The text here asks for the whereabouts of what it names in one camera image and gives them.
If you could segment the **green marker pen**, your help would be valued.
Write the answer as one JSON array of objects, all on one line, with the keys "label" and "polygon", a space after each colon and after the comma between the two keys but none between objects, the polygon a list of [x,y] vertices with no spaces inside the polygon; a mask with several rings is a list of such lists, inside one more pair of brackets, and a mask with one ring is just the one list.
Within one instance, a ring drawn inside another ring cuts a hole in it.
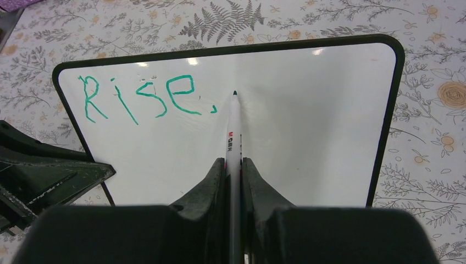
[{"label": "green marker pen", "polygon": [[225,156],[226,175],[230,180],[229,208],[229,263],[242,263],[241,248],[241,119],[240,102],[237,91],[230,100],[227,126],[227,149]]}]

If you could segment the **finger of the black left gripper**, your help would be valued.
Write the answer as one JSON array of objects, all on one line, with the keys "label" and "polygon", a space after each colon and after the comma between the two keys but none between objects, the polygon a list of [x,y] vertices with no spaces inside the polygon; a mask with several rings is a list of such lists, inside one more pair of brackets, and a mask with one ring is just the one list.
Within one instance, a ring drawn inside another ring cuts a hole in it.
[{"label": "finger of the black left gripper", "polygon": [[45,209],[70,204],[114,174],[109,164],[1,121],[1,233],[22,232]]}]

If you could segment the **white whiteboard black frame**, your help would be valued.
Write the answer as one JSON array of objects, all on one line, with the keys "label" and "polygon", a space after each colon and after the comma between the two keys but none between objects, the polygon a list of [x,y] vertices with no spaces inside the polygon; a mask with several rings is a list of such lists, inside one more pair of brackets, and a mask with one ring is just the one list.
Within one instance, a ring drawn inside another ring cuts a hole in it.
[{"label": "white whiteboard black frame", "polygon": [[118,206],[169,204],[224,157],[230,102],[242,155],[295,205],[370,206],[404,64],[357,35],[80,60],[52,80]]}]

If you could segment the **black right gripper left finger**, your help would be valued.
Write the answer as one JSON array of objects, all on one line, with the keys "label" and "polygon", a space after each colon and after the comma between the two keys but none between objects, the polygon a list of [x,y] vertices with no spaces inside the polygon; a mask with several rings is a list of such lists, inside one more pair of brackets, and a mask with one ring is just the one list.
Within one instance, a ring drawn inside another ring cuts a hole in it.
[{"label": "black right gripper left finger", "polygon": [[225,263],[225,161],[169,205],[55,206],[14,263]]}]

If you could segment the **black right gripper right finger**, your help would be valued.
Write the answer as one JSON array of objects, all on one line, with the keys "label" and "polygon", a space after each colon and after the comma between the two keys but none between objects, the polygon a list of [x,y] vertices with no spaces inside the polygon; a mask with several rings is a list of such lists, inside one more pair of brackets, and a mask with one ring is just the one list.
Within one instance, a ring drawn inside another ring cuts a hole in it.
[{"label": "black right gripper right finger", "polygon": [[242,161],[245,250],[250,263],[437,263],[407,212],[296,206]]}]

